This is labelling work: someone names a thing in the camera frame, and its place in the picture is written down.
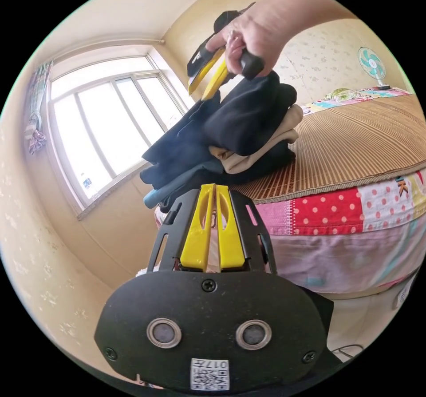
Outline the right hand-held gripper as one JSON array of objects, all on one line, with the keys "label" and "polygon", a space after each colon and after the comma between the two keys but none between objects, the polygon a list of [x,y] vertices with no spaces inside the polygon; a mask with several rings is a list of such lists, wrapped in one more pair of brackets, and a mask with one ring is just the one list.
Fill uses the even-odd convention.
[{"label": "right hand-held gripper", "polygon": [[[214,21],[213,35],[219,33],[231,21],[242,15],[244,12],[244,10],[230,10],[221,13]],[[225,51],[224,47],[221,47],[213,52],[208,51],[205,48],[205,45],[211,37],[212,36],[209,36],[204,42],[200,44],[187,64],[189,95],[194,93],[201,81]],[[262,58],[250,53],[247,48],[243,48],[242,50],[240,64],[242,76],[246,79],[254,79],[264,69],[264,61]],[[228,81],[228,77],[229,71],[225,60],[223,60],[208,83],[201,100],[211,99],[217,93],[219,88]]]}]

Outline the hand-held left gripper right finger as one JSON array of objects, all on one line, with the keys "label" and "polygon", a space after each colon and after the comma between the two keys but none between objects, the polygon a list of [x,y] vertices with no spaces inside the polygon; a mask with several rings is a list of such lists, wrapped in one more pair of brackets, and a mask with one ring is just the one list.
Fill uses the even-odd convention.
[{"label": "hand-held left gripper right finger", "polygon": [[245,256],[227,186],[216,186],[216,213],[220,268],[241,269]]}]

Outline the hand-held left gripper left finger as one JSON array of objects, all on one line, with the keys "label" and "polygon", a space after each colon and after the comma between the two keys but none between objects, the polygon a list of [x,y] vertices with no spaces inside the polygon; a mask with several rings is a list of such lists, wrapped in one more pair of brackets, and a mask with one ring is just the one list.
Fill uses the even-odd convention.
[{"label": "hand-held left gripper left finger", "polygon": [[214,190],[214,184],[205,184],[200,188],[193,217],[180,256],[180,263],[184,269],[207,268]]}]

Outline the person's right hand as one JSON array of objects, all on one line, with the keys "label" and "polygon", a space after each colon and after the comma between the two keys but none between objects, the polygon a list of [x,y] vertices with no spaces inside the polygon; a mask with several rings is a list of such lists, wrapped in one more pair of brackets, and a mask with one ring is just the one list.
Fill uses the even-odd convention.
[{"label": "person's right hand", "polygon": [[258,0],[211,37],[206,49],[213,52],[224,47],[228,70],[241,74],[242,50],[247,48],[264,61],[258,75],[264,76],[276,64],[284,45],[308,24],[312,8],[312,0]]}]

